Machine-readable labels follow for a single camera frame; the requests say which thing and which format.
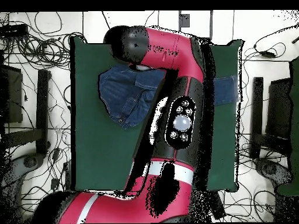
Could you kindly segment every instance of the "green cloth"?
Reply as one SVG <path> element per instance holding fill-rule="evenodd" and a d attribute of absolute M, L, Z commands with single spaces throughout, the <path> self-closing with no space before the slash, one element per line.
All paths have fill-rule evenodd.
<path fill-rule="evenodd" d="M 238 40 L 230 46 L 212 46 L 216 77 L 238 73 L 241 44 Z M 116 63 L 109 53 L 109 45 L 84 44 L 75 38 L 75 189 L 78 191 L 123 190 L 131 169 L 142 124 L 123 130 L 110 119 L 98 94 L 99 74 Z M 235 187 L 235 110 L 236 104 L 215 108 L 209 190 Z"/>
<path fill-rule="evenodd" d="M 216 78 L 238 74 L 239 48 L 242 40 L 231 41 L 231 45 L 212 45 Z M 235 103 L 215 106 L 214 134 L 212 143 L 211 169 L 208 173 L 207 189 L 210 191 L 228 189 L 235 191 L 235 145 L 236 145 Z"/>
<path fill-rule="evenodd" d="M 288 165 L 294 178 L 292 183 L 278 187 L 277 192 L 283 196 L 299 196 L 299 57 L 290 62 L 290 75 L 293 80 L 290 92 L 293 112 L 290 133 L 292 152 Z"/>

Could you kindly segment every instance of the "dark green panel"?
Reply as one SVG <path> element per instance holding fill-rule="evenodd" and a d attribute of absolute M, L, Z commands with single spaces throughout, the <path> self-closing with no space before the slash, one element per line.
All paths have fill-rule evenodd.
<path fill-rule="evenodd" d="M 75 39 L 77 190 L 123 190 L 142 127 L 123 130 L 99 100 L 98 75 L 116 64 L 108 48 Z"/>
<path fill-rule="evenodd" d="M 142 124 L 123 130 L 107 115 L 98 95 L 98 75 L 116 64 L 104 44 L 83 44 L 75 39 L 76 77 L 76 189 L 122 190 Z M 214 45 L 216 77 L 238 72 L 238 49 Z M 212 167 L 208 189 L 233 189 L 236 104 L 215 108 Z"/>

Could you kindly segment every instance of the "tangled wires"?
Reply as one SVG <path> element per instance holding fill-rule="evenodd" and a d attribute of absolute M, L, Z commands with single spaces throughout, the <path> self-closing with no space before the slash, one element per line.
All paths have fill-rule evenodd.
<path fill-rule="evenodd" d="M 279 44 L 282 44 L 282 46 L 284 47 L 284 51 L 282 52 L 282 54 L 278 55 L 276 49 L 275 49 L 275 46 L 279 45 Z M 237 212 L 240 212 L 240 209 L 242 211 L 244 211 L 245 213 L 243 214 L 240 214 L 240 213 L 234 213 L 234 214 L 230 214 L 228 213 L 227 217 L 224 219 L 224 222 L 265 222 L 266 221 L 266 218 L 268 216 L 274 216 L 274 212 L 273 212 L 273 209 L 274 209 L 274 205 L 269 205 L 267 203 L 265 204 L 260 204 L 257 202 L 257 197 L 259 194 L 261 193 L 266 193 L 268 195 L 270 195 L 271 197 L 275 197 L 275 195 L 271 192 L 271 191 L 268 191 L 268 190 L 260 190 L 260 191 L 255 191 L 254 194 L 252 194 L 250 192 L 250 190 L 244 185 L 244 183 L 240 182 L 240 180 L 242 181 L 243 180 L 243 177 L 245 174 L 248 174 L 251 170 L 255 170 L 255 165 L 253 163 L 253 160 L 250 159 L 249 157 L 249 146 L 250 146 L 250 134 L 246 134 L 244 133 L 244 130 L 245 130 L 245 127 L 244 127 L 244 124 L 243 124 L 243 119 L 242 119 L 242 116 L 244 115 L 245 113 L 245 110 L 250 107 L 251 105 L 249 104 L 249 97 L 248 97 L 248 92 L 247 92 L 247 86 L 249 84 L 249 75 L 247 73 L 247 70 L 245 68 L 245 63 L 247 61 L 249 61 L 250 59 L 252 59 L 253 57 L 256 57 L 258 55 L 260 55 L 260 53 L 258 51 L 254 51 L 252 53 L 250 53 L 249 55 L 246 55 L 247 51 L 251 50 L 251 49 L 254 49 L 255 48 L 250 48 L 248 50 L 245 51 L 245 56 L 246 58 L 243 60 L 242 62 L 242 66 L 244 67 L 244 71 L 245 71 L 245 75 L 246 77 L 244 76 L 244 73 L 243 73 L 243 77 L 242 77 L 242 87 L 240 90 L 242 90 L 243 92 L 243 95 L 245 96 L 245 106 L 242 107 L 240 109 L 240 130 L 239 130 L 239 133 L 236 133 L 237 134 L 237 138 L 240 139 L 240 141 L 242 141 L 242 143 L 240 144 L 241 147 L 239 147 L 239 166 L 243 166 L 244 168 L 248 168 L 247 171 L 243 172 L 243 173 L 239 173 L 238 174 L 238 183 L 240 185 L 240 188 L 239 188 L 239 191 L 236 192 L 236 193 L 231 193 L 231 192 L 225 192 L 224 193 L 224 207 L 225 207 L 225 211 L 226 212 L 229 212 L 230 211 L 230 207 L 233 207 L 233 206 L 239 206 L 238 207 L 238 210 Z M 275 55 L 276 57 L 281 57 L 285 51 L 286 51 L 286 46 L 283 44 L 283 43 L 277 43 L 275 44 L 274 46 L 272 46 L 270 49 L 268 49 L 267 51 L 274 51 L 275 52 Z M 262 148 L 263 151 L 266 151 L 267 153 L 265 154 L 265 156 L 263 157 L 264 159 L 278 159 L 277 162 L 280 162 L 281 159 L 283 158 L 283 156 L 273 156 L 274 152 L 271 151 L 270 149 L 266 149 L 266 148 Z M 227 201 L 225 201 L 225 194 L 229 193 L 232 200 L 233 200 L 233 203 L 232 204 L 226 204 Z M 245 198 L 241 198 L 239 200 L 236 200 L 235 197 L 236 195 L 240 195 L 240 193 L 246 193 L 248 194 L 247 197 Z M 264 217 L 261 217 L 261 213 L 267 213 L 267 215 L 264 215 Z"/>
<path fill-rule="evenodd" d="M 3 39 L 2 46 L 4 52 L 7 54 L 5 62 L 8 60 L 11 54 L 20 54 L 26 60 L 23 64 L 30 64 L 33 68 L 40 69 L 42 66 L 44 69 L 50 69 L 58 67 L 61 69 L 69 70 L 69 41 L 71 37 L 78 36 L 83 41 L 87 42 L 83 34 L 79 32 L 73 32 L 70 34 L 55 34 L 62 29 L 62 21 L 60 15 L 56 12 L 60 20 L 60 28 L 58 30 L 42 33 L 37 26 L 37 16 L 34 17 L 34 25 L 32 26 L 29 16 L 30 25 L 29 32 L 36 33 L 34 36 L 29 34 L 27 37 L 22 39 Z M 2 24 L 26 24 L 20 21 L 4 20 Z"/>

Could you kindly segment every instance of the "black stand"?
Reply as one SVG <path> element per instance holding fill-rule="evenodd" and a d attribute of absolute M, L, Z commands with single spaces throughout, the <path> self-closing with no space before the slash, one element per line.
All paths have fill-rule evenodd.
<path fill-rule="evenodd" d="M 50 147 L 48 142 L 48 82 L 51 79 L 51 73 L 45 69 L 39 70 L 38 73 L 36 129 L 8 133 L 3 136 L 2 140 L 6 148 L 36 141 L 36 153 L 46 157 L 47 150 Z"/>

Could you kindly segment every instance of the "white floor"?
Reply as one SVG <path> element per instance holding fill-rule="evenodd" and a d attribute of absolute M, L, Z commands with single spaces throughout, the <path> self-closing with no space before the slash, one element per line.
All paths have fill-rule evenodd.
<path fill-rule="evenodd" d="M 157 25 L 161 27 L 178 30 L 178 11 L 155 11 L 149 18 L 148 16 L 153 11 L 136 11 L 136 12 L 105 12 L 107 21 L 110 27 L 117 25 Z M 210 11 L 182 11 L 182 13 L 190 14 L 190 28 L 182 28 L 185 33 L 195 34 L 201 37 L 209 37 L 210 35 Z M 36 13 L 10 13 L 9 20 L 16 22 L 24 22 L 31 25 L 30 34 L 36 37 L 42 37 L 44 39 L 49 39 L 49 37 L 40 34 L 40 36 L 35 32 L 48 33 L 48 36 L 56 35 L 54 38 L 64 37 L 64 34 L 69 34 L 72 32 L 83 33 L 89 43 L 101 43 L 103 37 L 108 30 L 107 24 L 101 12 L 59 12 L 59 17 L 61 18 L 62 27 L 60 28 L 60 18 L 55 12 L 41 12 L 38 15 Z M 5 14 L 0 13 L 0 18 L 4 18 Z M 246 55 L 253 53 L 254 50 L 251 49 L 246 52 L 249 48 L 252 48 L 255 42 L 261 37 L 273 33 L 278 29 L 294 25 L 298 22 L 298 14 L 295 15 L 291 11 L 282 10 L 215 10 L 213 14 L 213 42 L 214 44 L 227 44 L 232 39 L 243 39 L 245 40 L 245 45 L 243 48 L 243 59 Z M 247 61 L 245 63 L 246 71 L 243 68 L 242 78 L 243 87 L 247 85 L 246 92 L 243 91 L 244 101 L 242 102 L 243 110 L 241 111 L 242 123 L 244 125 L 244 134 L 249 133 L 249 120 L 251 114 L 251 91 L 252 91 L 252 80 L 253 77 L 262 76 L 264 77 L 264 119 L 263 119 L 263 131 L 265 131 L 266 126 L 266 108 L 268 98 L 268 87 L 271 81 L 281 78 L 287 78 L 290 76 L 288 62 L 299 56 L 299 42 L 297 44 L 292 44 L 291 42 L 299 36 L 299 30 L 290 29 L 279 34 L 267 37 L 258 43 L 258 50 L 267 50 L 278 42 L 282 42 L 286 45 L 286 52 L 280 58 L 272 59 L 273 61 L 263 61 L 268 59 L 263 59 L 259 56 L 251 58 L 253 61 Z M 277 53 L 281 54 L 283 52 L 283 46 L 277 45 Z M 20 64 L 20 62 L 26 62 L 24 57 L 19 53 L 16 48 L 13 51 L 15 54 L 11 54 L 9 60 L 6 63 L 10 66 L 20 68 L 23 72 L 23 83 L 24 90 L 26 92 L 28 101 L 23 102 L 23 106 L 28 112 L 30 119 L 35 125 L 36 122 L 36 94 L 34 92 L 34 85 L 37 86 L 37 71 L 30 66 L 30 64 Z M 33 65 L 35 68 L 43 68 L 42 66 Z M 65 149 L 63 157 L 55 167 L 55 172 L 59 177 L 60 171 L 62 169 L 62 164 L 66 160 L 70 160 L 71 152 L 67 148 L 70 144 L 70 113 L 67 109 L 67 103 L 62 98 L 64 89 L 70 84 L 69 71 L 67 66 L 62 68 L 51 68 L 50 71 L 53 75 L 53 80 L 50 80 L 49 88 L 49 107 L 54 107 L 52 111 L 49 112 L 49 131 L 48 138 L 52 143 L 50 151 L 54 148 L 54 145 L 59 144 L 61 137 L 63 136 L 63 142 L 60 142 L 59 148 Z M 70 90 L 66 91 L 66 99 L 70 101 Z M 21 124 L 11 124 L 10 132 L 20 131 L 24 128 L 31 128 L 29 119 L 26 113 L 23 113 L 23 122 Z M 241 145 L 247 143 L 245 138 L 241 138 Z M 20 155 L 26 154 L 28 152 L 34 152 L 35 144 L 29 143 L 27 145 L 18 148 L 12 155 L 16 158 Z M 45 191 L 50 190 L 51 178 L 55 174 L 53 171 L 51 175 L 48 171 L 47 160 L 44 162 L 41 168 L 29 173 L 26 176 L 26 181 L 22 188 L 22 193 L 26 194 L 34 186 L 43 187 Z M 252 167 L 251 162 L 241 164 L 239 167 L 239 177 L 240 189 L 236 193 L 225 193 L 220 192 L 223 202 L 225 204 L 225 210 L 228 214 L 236 217 L 227 216 L 225 219 L 221 219 L 221 222 L 238 222 L 238 221 L 248 221 L 248 222 L 270 222 L 273 220 L 271 213 L 265 210 L 267 206 L 263 206 L 262 209 L 258 207 L 257 216 L 253 208 L 253 195 L 261 190 L 273 191 L 273 187 L 269 180 L 263 178 L 255 172 L 254 167 Z M 45 193 L 38 188 L 32 189 L 27 196 L 25 196 L 23 203 L 24 208 L 30 211 L 34 210 L 38 204 L 38 199 L 45 196 Z M 256 197 L 256 203 L 260 205 L 270 205 L 272 210 L 274 207 L 274 197 L 269 193 L 260 193 Z"/>

